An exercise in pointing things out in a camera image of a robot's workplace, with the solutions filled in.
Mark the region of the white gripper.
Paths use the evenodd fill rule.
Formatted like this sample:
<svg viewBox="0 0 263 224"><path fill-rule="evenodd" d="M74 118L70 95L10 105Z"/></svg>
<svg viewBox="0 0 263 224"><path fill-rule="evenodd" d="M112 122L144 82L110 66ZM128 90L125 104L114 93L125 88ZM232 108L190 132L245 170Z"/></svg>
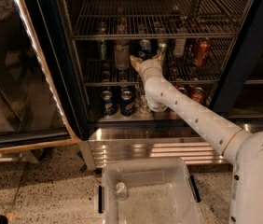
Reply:
<svg viewBox="0 0 263 224"><path fill-rule="evenodd" d="M130 56L132 67L139 73L143 82L151 77L162 77L162 52L157 50L157 54L153 59L143 61L141 58Z"/></svg>

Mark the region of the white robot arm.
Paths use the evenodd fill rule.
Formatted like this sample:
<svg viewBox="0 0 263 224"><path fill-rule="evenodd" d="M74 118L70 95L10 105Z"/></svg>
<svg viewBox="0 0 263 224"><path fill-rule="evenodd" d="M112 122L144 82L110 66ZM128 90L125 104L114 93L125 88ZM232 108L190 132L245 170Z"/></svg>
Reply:
<svg viewBox="0 0 263 224"><path fill-rule="evenodd" d="M263 224L263 132L250 133L185 96L162 74L162 55L130 57L151 110L169 107L233 165L228 224Z"/></svg>

